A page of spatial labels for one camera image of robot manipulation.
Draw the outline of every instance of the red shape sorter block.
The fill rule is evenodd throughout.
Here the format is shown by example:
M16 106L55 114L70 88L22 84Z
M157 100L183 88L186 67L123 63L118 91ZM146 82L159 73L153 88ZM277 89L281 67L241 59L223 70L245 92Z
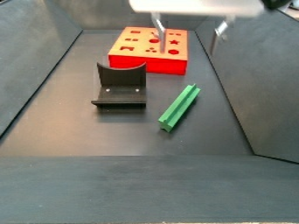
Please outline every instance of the red shape sorter block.
M110 66L138 67L146 62L149 73L186 74L189 32L166 30L163 53L161 53L161 41L155 33L155 28L127 27L108 53Z

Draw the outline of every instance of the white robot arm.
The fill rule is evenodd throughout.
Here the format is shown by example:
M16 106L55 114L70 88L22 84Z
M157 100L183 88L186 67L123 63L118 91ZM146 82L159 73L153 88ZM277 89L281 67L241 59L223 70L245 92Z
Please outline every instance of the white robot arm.
M153 14L154 26L161 39L161 51L165 52L165 27L161 21L161 13L179 15L209 15L225 17L225 21L215 29L210 53L213 54L221 40L221 36L234 22L235 17L253 18L265 11L282 7L291 0L130 0L135 12Z

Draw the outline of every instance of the black holder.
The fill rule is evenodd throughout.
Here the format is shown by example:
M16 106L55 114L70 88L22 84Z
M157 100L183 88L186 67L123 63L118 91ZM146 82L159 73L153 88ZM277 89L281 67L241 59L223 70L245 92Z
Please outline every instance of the black holder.
M131 68L110 68L98 63L100 90L96 106L146 105L146 63Z

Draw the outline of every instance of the green block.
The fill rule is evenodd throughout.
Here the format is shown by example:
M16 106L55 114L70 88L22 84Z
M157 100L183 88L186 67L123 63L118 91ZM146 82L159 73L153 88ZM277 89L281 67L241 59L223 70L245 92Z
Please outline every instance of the green block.
M187 88L182 91L171 107L165 111L162 117L158 120L163 130L167 130L169 132L173 130L201 91L202 90L197 87L197 84L193 84L193 86L189 85Z

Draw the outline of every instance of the star-shaped hole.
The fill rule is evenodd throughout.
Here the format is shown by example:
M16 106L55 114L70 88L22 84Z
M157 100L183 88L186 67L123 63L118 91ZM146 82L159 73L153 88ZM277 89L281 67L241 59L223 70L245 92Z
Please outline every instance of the star-shaped hole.
M181 41L178 41L178 40L171 40L170 42L171 42L171 45L179 45L179 43L181 43Z

